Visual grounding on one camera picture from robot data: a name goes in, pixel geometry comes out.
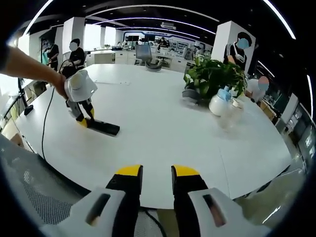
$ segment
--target potted plant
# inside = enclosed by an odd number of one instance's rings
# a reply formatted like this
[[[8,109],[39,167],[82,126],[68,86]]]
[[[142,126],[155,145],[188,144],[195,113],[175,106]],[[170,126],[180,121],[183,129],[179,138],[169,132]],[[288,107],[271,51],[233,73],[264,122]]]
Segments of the potted plant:
[[[197,102],[209,102],[218,89],[225,85],[234,88],[236,97],[243,92],[246,85],[244,72],[238,65],[202,58],[196,58],[195,63],[184,76],[186,86],[182,92],[183,97],[190,97]]]

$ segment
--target green leaves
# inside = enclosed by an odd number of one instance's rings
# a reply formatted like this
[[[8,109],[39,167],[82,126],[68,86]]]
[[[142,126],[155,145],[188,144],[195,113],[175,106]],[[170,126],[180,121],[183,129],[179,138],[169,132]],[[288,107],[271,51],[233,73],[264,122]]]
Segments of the green leaves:
[[[233,63],[223,64],[217,60],[198,58],[195,59],[196,65],[188,70],[184,76],[186,85],[193,82],[194,88],[200,92],[202,98],[210,99],[216,94],[219,88],[225,85],[234,86],[241,95],[244,86],[244,72]]]

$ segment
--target white round table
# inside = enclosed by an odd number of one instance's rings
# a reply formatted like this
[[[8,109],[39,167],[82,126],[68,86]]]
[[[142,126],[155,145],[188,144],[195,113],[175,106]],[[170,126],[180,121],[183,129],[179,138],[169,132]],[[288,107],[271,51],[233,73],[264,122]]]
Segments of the white round table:
[[[106,187],[118,169],[141,164],[141,205],[172,209],[174,164],[196,169],[208,187],[237,198],[271,181],[291,163],[281,135],[248,98],[236,131],[225,133],[208,109],[183,102],[182,73],[115,64],[86,69],[98,86],[92,96],[95,118],[119,125],[119,134],[111,137],[82,127],[55,93],[44,137],[47,162],[86,189]],[[32,103],[34,110],[16,122],[40,155],[51,93],[43,93]]]

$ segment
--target clear plastic container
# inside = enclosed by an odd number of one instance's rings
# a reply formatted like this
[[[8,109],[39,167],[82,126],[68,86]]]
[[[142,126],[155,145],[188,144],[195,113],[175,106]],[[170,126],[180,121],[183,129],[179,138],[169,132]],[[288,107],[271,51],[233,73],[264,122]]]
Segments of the clear plastic container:
[[[228,106],[225,111],[223,111],[222,116],[219,118],[218,123],[224,130],[232,129],[240,121],[242,113],[242,102],[232,98],[228,102]]]

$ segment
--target human hand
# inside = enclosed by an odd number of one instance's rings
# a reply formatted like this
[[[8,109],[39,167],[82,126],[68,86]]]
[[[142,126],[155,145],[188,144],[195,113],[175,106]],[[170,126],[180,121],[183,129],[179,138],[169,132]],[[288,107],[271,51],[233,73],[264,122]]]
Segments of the human hand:
[[[64,75],[56,73],[56,77],[54,78],[54,80],[52,80],[51,83],[57,90],[58,94],[60,94],[62,97],[65,98],[65,100],[67,100],[68,96],[65,92],[65,81],[66,77]]]

